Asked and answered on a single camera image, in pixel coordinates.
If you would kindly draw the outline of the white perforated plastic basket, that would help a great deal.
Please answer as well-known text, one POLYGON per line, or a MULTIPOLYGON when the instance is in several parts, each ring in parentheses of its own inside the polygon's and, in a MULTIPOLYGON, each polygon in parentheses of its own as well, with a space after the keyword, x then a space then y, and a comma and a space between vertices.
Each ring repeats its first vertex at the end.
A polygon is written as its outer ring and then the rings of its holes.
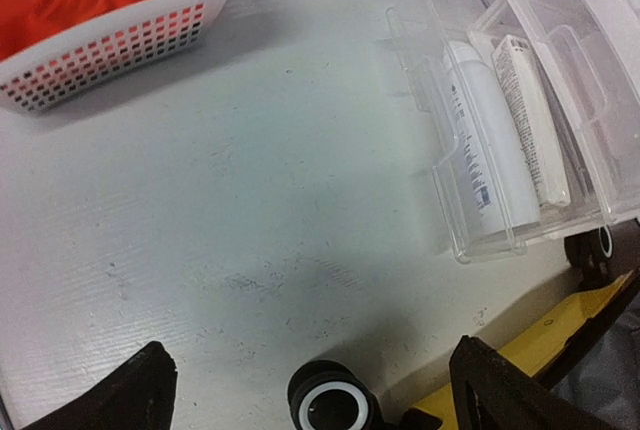
POLYGON ((1 106, 36 114, 199 44, 227 0, 145 0, 76 25, 1 65, 1 106))

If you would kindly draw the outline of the white GINBI bottle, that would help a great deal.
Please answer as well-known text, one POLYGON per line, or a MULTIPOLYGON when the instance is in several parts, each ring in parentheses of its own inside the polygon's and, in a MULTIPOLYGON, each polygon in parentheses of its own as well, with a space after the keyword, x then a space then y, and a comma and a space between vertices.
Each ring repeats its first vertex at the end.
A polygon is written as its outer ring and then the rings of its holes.
POLYGON ((539 203, 506 98, 476 49, 451 40, 443 51, 464 165, 462 182, 477 211, 473 235, 538 222, 539 203))

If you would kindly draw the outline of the white plastic drawer organizer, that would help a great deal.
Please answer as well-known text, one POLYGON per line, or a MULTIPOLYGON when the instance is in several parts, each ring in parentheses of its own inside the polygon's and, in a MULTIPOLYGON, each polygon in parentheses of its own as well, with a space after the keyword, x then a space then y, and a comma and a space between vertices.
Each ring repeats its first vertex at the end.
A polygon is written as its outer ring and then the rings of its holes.
POLYGON ((458 261, 638 217, 629 0, 399 0, 387 18, 439 137, 431 169, 458 261))

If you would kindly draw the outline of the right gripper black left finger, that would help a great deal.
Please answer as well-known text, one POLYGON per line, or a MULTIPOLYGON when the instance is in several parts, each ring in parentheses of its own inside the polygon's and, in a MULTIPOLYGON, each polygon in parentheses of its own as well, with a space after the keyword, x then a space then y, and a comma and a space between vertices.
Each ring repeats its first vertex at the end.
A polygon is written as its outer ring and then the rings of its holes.
POLYGON ((178 372, 151 341, 84 394, 29 424, 29 429, 169 429, 178 372))

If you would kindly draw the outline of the yellow Pikachu hard-shell suitcase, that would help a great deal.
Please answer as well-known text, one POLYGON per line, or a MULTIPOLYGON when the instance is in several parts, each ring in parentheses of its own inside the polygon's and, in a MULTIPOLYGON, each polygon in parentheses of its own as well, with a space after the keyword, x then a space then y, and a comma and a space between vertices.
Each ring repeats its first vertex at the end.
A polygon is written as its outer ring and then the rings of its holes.
MULTIPOLYGON (((618 277, 611 274, 614 239, 608 226, 567 237, 564 249, 570 266, 582 275, 579 289, 501 349, 493 348, 552 394, 639 293, 638 268, 618 277)), ((301 366, 289 381, 287 402, 297 429, 393 426, 383 417, 374 393, 333 360, 314 360, 301 366)), ((460 429, 451 377, 448 384, 412 404, 395 426, 460 429)))

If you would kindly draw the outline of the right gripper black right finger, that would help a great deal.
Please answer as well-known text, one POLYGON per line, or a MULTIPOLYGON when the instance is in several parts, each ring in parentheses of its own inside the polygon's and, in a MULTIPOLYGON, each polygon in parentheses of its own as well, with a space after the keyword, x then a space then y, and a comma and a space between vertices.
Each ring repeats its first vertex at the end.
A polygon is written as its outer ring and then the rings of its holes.
POLYGON ((477 337, 463 336, 450 361, 460 429, 610 429, 546 390, 477 337))

